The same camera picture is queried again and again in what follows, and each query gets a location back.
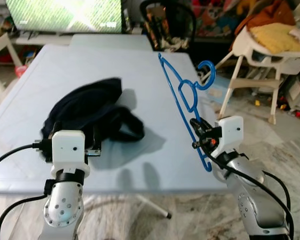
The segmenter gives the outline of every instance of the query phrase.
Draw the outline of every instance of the marble floor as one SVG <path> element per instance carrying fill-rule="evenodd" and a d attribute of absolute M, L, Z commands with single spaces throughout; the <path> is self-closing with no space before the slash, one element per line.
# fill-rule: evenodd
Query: marble floor
<path fill-rule="evenodd" d="M 295 240 L 300 240 L 300 119 L 277 111 L 277 124 L 266 121 L 270 108 L 256 107 L 246 98 L 232 98 L 227 115 L 244 118 L 244 142 L 240 152 L 254 164 L 281 178 L 291 196 Z M 281 188 L 270 186 L 285 201 Z M 85 206 L 78 228 L 80 240 L 247 240 L 235 199 L 230 194 L 147 195 L 169 209 L 172 219 L 160 216 L 133 195 L 96 196 Z M 0 215 L 15 202 L 0 196 Z M 45 200 L 17 207 L 6 218 L 2 240 L 34 240 L 43 226 Z"/>

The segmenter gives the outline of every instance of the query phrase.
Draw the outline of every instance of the tv screen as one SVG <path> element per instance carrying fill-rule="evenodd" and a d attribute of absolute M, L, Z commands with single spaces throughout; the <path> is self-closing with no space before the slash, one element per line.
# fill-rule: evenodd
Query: tv screen
<path fill-rule="evenodd" d="M 18 30 L 120 33 L 121 0 L 6 0 Z"/>

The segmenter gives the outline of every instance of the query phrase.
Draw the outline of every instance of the tv stand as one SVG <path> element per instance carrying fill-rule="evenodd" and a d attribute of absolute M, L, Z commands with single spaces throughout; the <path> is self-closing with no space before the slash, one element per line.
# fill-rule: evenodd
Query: tv stand
<path fill-rule="evenodd" d="M 73 34 L 60 33 L 38 33 L 34 31 L 21 32 L 19 36 L 10 39 L 13 44 L 17 45 L 69 45 Z"/>

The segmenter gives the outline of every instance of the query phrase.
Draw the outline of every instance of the white high chair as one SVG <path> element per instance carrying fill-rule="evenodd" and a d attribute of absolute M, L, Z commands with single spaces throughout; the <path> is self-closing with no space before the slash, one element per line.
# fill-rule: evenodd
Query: white high chair
<path fill-rule="evenodd" d="M 258 52 L 264 55 L 262 61 L 253 60 L 253 53 Z M 232 51 L 229 52 L 215 67 L 219 68 L 224 62 L 226 62 L 231 56 L 235 55 L 238 57 L 236 62 L 227 93 L 223 100 L 223 104 L 220 110 L 219 118 L 222 118 L 225 114 L 226 107 L 230 96 L 233 93 L 233 90 L 236 88 L 260 88 L 268 87 L 273 88 L 272 103 L 270 117 L 268 121 L 272 124 L 276 124 L 276 107 L 277 107 L 277 98 L 280 85 L 281 74 L 287 75 L 297 75 L 300 72 L 300 52 L 295 51 L 286 51 L 279 54 L 272 54 L 262 45 L 258 44 L 251 34 L 247 31 L 247 28 L 244 27 L 242 31 L 238 34 L 234 40 Z M 249 79 L 248 74 L 246 78 L 238 78 L 238 72 L 240 70 L 242 61 L 246 58 L 248 64 L 254 67 L 264 67 L 264 68 L 274 68 L 275 69 L 275 79 L 266 79 L 266 75 L 269 71 L 264 71 L 265 74 L 262 74 L 261 80 Z M 206 79 L 210 73 L 206 74 L 203 77 L 203 80 Z"/>

